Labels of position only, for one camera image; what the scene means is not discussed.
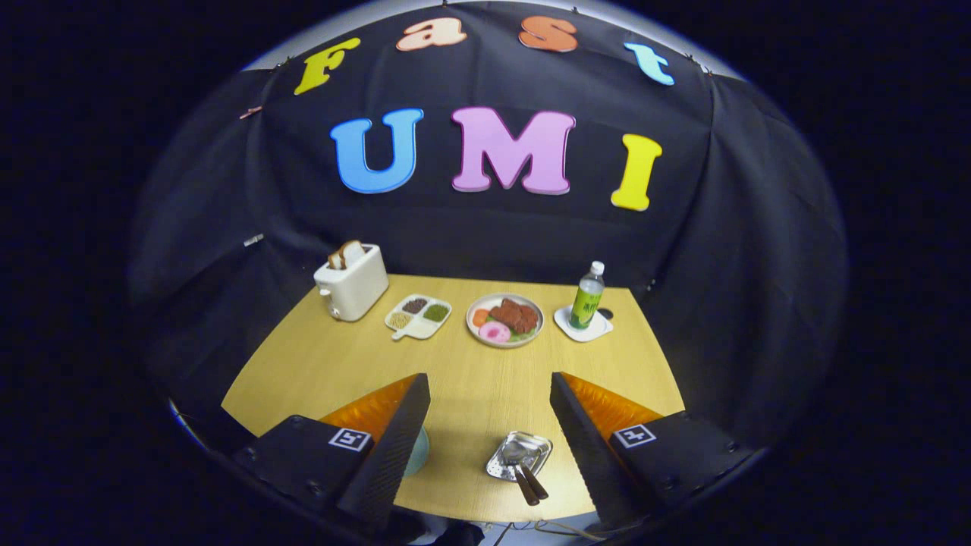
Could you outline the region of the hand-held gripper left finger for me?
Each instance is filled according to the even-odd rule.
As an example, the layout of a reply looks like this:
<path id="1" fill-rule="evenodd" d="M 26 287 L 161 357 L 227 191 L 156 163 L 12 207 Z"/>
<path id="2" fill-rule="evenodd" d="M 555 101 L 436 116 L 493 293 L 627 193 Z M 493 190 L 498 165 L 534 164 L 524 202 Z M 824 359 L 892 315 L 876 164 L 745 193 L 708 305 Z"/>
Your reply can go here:
<path id="1" fill-rule="evenodd" d="M 232 459 L 306 511 L 384 526 L 429 405 L 428 376 L 416 373 L 323 418 L 282 419 Z"/>

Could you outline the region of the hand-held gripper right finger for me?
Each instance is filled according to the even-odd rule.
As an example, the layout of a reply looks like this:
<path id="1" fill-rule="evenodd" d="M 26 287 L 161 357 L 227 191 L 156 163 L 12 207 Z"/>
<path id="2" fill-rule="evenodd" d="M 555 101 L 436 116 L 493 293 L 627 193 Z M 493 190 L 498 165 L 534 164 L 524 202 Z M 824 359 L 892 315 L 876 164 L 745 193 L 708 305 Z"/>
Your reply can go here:
<path id="1" fill-rule="evenodd" d="M 700 415 L 663 416 L 566 372 L 552 373 L 549 403 L 597 515 L 612 528 L 690 510 L 763 456 Z"/>

